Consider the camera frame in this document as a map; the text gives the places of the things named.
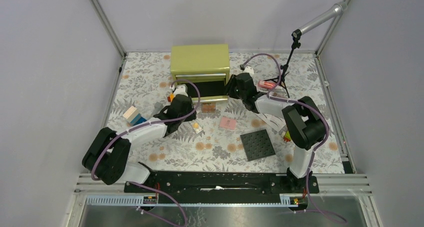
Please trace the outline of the pink square compact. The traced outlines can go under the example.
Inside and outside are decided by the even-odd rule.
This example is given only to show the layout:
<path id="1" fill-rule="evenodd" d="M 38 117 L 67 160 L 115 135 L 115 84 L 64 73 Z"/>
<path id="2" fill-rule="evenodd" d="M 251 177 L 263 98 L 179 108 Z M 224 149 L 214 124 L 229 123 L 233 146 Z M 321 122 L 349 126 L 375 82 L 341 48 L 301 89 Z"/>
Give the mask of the pink square compact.
<path id="1" fill-rule="evenodd" d="M 235 119 L 223 116 L 220 120 L 219 127 L 228 130 L 235 130 L 236 124 L 237 121 Z"/>

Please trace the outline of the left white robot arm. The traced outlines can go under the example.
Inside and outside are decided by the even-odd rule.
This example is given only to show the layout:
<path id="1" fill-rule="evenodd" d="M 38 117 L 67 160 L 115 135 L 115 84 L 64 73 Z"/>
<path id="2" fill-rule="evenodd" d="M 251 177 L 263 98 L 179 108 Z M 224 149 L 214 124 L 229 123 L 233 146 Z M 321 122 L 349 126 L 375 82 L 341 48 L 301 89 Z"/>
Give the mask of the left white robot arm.
<path id="1" fill-rule="evenodd" d="M 159 113 L 122 133 L 102 128 L 82 158 L 82 166 L 91 172 L 94 181 L 106 185 L 133 181 L 142 192 L 148 193 L 154 189 L 155 179 L 142 164 L 128 163 L 131 148 L 169 136 L 183 122 L 195 120 L 196 114 L 192 98 L 176 94 Z"/>

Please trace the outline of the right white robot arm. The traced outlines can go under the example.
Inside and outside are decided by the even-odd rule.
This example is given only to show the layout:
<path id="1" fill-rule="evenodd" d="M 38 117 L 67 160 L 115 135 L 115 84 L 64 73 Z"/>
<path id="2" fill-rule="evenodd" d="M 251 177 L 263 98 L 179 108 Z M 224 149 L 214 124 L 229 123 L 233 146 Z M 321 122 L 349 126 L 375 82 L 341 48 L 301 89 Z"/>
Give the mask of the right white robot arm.
<path id="1" fill-rule="evenodd" d="M 285 121 L 291 140 L 295 144 L 293 161 L 289 166 L 292 176 L 287 178 L 287 188 L 293 193 L 306 186 L 313 152 L 329 135 L 329 125 L 315 102 L 305 96 L 299 100 L 278 98 L 257 91 L 253 78 L 247 72 L 231 75 L 224 93 L 241 100 L 244 107 L 256 114 L 268 114 Z"/>

